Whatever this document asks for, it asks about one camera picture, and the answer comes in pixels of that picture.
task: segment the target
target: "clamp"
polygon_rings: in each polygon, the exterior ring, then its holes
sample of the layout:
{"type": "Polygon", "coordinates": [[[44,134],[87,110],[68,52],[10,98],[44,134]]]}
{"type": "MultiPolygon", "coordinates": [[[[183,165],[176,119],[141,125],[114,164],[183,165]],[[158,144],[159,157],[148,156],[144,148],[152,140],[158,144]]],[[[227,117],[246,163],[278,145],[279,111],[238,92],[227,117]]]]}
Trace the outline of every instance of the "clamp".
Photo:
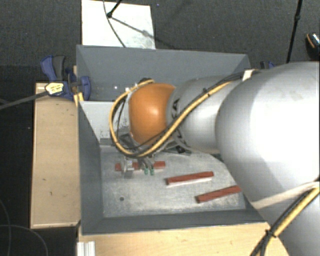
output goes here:
{"type": "Polygon", "coordinates": [[[50,96],[62,97],[69,101],[74,100],[75,93],[72,92],[73,86],[81,87],[83,99],[89,100],[91,94],[91,84],[88,76],[80,77],[76,82],[76,75],[71,69],[64,69],[65,56],[46,56],[40,62],[42,72],[49,78],[50,83],[59,82],[63,84],[58,93],[49,93],[50,96]],[[64,80],[64,73],[68,76],[68,81],[64,80]]]}

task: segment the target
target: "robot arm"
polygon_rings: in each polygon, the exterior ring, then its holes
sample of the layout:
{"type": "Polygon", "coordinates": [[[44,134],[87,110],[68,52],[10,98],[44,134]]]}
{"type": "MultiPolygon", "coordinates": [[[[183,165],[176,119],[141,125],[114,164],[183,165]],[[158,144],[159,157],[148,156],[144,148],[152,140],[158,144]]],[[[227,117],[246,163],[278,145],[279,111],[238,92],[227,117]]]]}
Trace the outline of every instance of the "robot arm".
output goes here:
{"type": "MultiPolygon", "coordinates": [[[[130,134],[133,140],[141,139],[136,141],[138,150],[124,151],[125,155],[147,157],[167,141],[190,151],[219,152],[270,225],[299,197],[288,196],[288,191],[319,178],[319,62],[261,70],[245,81],[237,74],[195,79],[174,90],[166,85],[157,93],[152,83],[145,85],[147,89],[139,100],[136,92],[129,100],[130,134]],[[152,94],[151,103],[145,104],[142,99],[152,94]],[[133,128],[152,120],[157,120],[156,127],[133,128]],[[155,141],[142,145],[148,138],[155,141]],[[279,195],[285,197],[275,200],[279,195]]],[[[315,239],[319,235],[320,204],[313,200],[279,238],[290,255],[309,256],[320,251],[315,239]]]]}

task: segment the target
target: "wire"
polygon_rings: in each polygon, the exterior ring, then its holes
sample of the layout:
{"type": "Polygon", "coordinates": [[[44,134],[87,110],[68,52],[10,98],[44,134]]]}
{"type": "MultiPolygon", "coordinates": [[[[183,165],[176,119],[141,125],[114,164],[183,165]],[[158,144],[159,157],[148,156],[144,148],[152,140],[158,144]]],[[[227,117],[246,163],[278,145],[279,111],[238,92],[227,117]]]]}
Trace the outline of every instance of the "wire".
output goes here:
{"type": "Polygon", "coordinates": [[[9,233],[9,242],[8,242],[8,250],[7,250],[7,256],[10,256],[10,252],[11,252],[11,243],[12,243],[12,228],[17,228],[17,229],[22,229],[22,230],[26,230],[29,231],[31,233],[33,233],[34,235],[36,235],[40,241],[42,242],[44,249],[45,249],[45,255],[49,256],[49,251],[48,251],[48,247],[47,244],[45,242],[45,240],[35,231],[33,231],[30,228],[24,227],[24,226],[20,226],[20,225],[12,225],[10,222],[10,218],[9,218],[9,213],[7,211],[7,208],[5,206],[5,204],[2,202],[2,200],[0,199],[0,205],[2,206],[3,210],[4,210],[4,214],[6,216],[6,221],[7,224],[5,225],[0,225],[0,228],[2,227],[8,227],[8,233],[9,233]]]}
{"type": "Polygon", "coordinates": [[[7,211],[7,208],[5,206],[5,204],[2,202],[2,200],[0,199],[0,204],[4,210],[4,214],[5,214],[5,217],[6,217],[6,222],[8,223],[7,224],[7,227],[8,227],[8,234],[9,234],[9,242],[8,242],[8,251],[7,251],[7,256],[10,255],[10,251],[11,251],[11,241],[12,241],[12,231],[11,231],[11,222],[10,222],[10,218],[9,218],[9,213],[7,211]]]}
{"type": "Polygon", "coordinates": [[[115,37],[118,39],[118,41],[120,42],[120,44],[123,46],[123,48],[127,48],[126,45],[124,44],[124,42],[122,42],[121,38],[119,37],[119,35],[117,34],[116,30],[114,29],[114,26],[111,24],[110,22],[110,19],[108,17],[108,13],[107,13],[107,10],[106,10],[106,5],[105,5],[105,0],[102,0],[103,2],[103,9],[104,9],[104,13],[105,13],[105,17],[106,17],[106,20],[108,21],[109,23],[109,26],[110,28],[112,29],[115,37]]]}
{"type": "Polygon", "coordinates": [[[302,1],[303,0],[298,0],[298,4],[296,6],[296,11],[295,11],[295,15],[294,15],[294,24],[293,24],[293,29],[292,29],[291,39],[290,39],[288,55],[286,57],[286,63],[290,62],[291,53],[292,53],[292,49],[294,46],[294,40],[295,40],[295,35],[296,35],[296,31],[297,31],[297,26],[298,26],[298,21],[300,20],[300,11],[301,11],[301,7],[302,7],[302,1]]]}
{"type": "MultiPolygon", "coordinates": [[[[8,227],[9,225],[0,225],[0,228],[1,227],[8,227]]],[[[22,230],[26,230],[26,231],[29,231],[30,233],[34,234],[36,237],[38,237],[41,241],[41,243],[43,244],[44,246],[44,249],[45,249],[45,255],[46,256],[49,256],[49,251],[48,251],[48,246],[45,242],[45,240],[41,237],[41,235],[39,235],[37,232],[33,231],[32,229],[30,228],[27,228],[27,227],[24,227],[24,226],[19,226],[19,225],[10,225],[10,227],[12,228],[17,228],[17,229],[22,229],[22,230]]]]}
{"type": "Polygon", "coordinates": [[[189,105],[187,105],[184,110],[171,122],[171,125],[169,125],[163,136],[157,140],[157,142],[151,146],[150,148],[144,149],[138,153],[134,153],[131,151],[128,151],[125,147],[121,145],[121,143],[118,141],[118,138],[115,135],[114,129],[113,129],[113,112],[118,103],[126,97],[130,92],[133,92],[137,90],[139,87],[152,83],[151,81],[146,81],[143,82],[143,84],[139,83],[138,85],[132,87],[130,90],[127,92],[123,93],[120,97],[118,97],[115,102],[113,103],[111,110],[110,110],[110,115],[109,115],[109,127],[110,127],[110,134],[113,142],[115,143],[115,146],[120,150],[125,156],[131,157],[131,158],[142,158],[146,157],[152,153],[154,153],[169,137],[170,135],[176,130],[176,128],[182,123],[182,121],[185,119],[185,117],[194,109],[196,108],[199,104],[201,104],[205,99],[213,95],[214,93],[218,92],[220,89],[225,87],[227,84],[232,82],[235,79],[239,79],[243,76],[243,72],[237,73],[237,74],[232,74],[228,77],[225,77],[215,85],[211,86],[209,89],[205,89],[203,93],[201,93],[199,96],[197,96],[189,105]]]}
{"type": "Polygon", "coordinates": [[[260,240],[250,256],[264,256],[267,246],[278,237],[289,224],[317,197],[319,196],[319,187],[303,193],[291,204],[286,211],[278,218],[272,227],[266,231],[265,236],[260,240]]]}
{"type": "Polygon", "coordinates": [[[116,125],[116,137],[117,137],[117,138],[119,137],[120,117],[121,117],[121,115],[122,115],[122,111],[124,110],[125,104],[126,104],[126,98],[123,99],[123,102],[122,102],[122,105],[121,105],[121,109],[120,109],[120,113],[119,113],[119,116],[118,116],[118,123],[117,123],[117,125],[116,125]]]}

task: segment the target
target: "gray bin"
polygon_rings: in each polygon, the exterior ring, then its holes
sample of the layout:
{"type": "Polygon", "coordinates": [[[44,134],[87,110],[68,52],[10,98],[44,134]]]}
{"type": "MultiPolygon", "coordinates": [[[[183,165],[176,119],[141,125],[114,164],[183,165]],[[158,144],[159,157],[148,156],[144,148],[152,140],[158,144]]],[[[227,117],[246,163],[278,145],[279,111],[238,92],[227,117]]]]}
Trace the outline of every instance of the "gray bin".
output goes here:
{"type": "Polygon", "coordinates": [[[244,54],[77,47],[78,76],[89,76],[90,100],[78,108],[81,226],[88,234],[141,232],[262,222],[242,193],[206,203],[194,196],[235,182],[213,156],[157,154],[164,171],[154,176],[135,171],[125,179],[114,170],[122,155],[110,145],[109,110],[125,87],[143,77],[179,86],[200,77],[229,75],[250,67],[244,54]],[[167,188],[165,178],[213,171],[211,181],[167,188]]]}

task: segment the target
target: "yellow label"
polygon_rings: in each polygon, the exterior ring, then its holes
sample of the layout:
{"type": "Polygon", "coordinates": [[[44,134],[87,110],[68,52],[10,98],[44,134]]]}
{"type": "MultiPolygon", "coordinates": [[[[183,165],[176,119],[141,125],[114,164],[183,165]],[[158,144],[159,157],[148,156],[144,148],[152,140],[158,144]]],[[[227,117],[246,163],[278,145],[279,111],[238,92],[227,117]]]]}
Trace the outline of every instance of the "yellow label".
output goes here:
{"type": "Polygon", "coordinates": [[[51,82],[46,87],[45,90],[50,94],[61,93],[64,90],[64,84],[61,82],[51,82]]]}

